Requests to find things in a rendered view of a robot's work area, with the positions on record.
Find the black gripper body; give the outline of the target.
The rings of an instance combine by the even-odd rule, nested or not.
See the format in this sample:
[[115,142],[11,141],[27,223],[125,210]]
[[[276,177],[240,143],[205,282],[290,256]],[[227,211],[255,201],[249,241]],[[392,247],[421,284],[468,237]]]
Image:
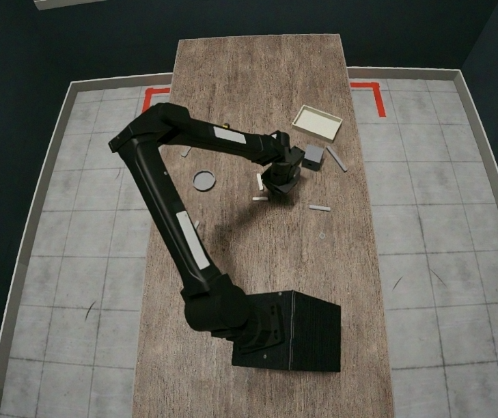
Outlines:
[[268,188],[272,189],[274,192],[277,194],[284,193],[284,195],[287,195],[290,191],[290,189],[297,184],[297,179],[293,178],[289,183],[287,184],[288,180],[288,172],[286,175],[277,175],[276,173],[273,173],[271,166],[261,175],[260,179],[262,180],[262,183],[266,185]]

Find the white cylinder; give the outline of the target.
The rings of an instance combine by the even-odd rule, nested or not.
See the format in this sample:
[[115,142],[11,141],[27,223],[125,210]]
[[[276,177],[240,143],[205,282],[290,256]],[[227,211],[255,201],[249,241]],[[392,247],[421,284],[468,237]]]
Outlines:
[[329,211],[330,212],[330,207],[324,207],[324,206],[309,205],[309,209],[324,210],[324,211]]

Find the beige open rectangular tray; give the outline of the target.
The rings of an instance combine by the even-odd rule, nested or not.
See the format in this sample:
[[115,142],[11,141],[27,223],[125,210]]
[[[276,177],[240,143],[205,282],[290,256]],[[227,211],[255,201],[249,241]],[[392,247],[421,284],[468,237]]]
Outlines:
[[303,105],[292,129],[332,144],[341,124],[341,118]]

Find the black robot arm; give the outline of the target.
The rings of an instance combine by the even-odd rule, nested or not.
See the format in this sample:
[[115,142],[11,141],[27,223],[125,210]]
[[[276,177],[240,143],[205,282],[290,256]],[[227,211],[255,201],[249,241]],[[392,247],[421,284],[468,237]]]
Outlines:
[[170,102],[152,105],[108,142],[111,152],[118,152],[128,167],[180,273],[187,324],[194,331],[236,342],[238,354],[283,344],[281,305],[250,306],[244,291],[227,273],[221,274],[167,171],[158,149],[163,144],[241,156],[263,167],[272,163],[273,173],[290,172],[287,184],[305,151],[295,145],[290,149],[288,133],[244,133],[194,119],[186,107]]

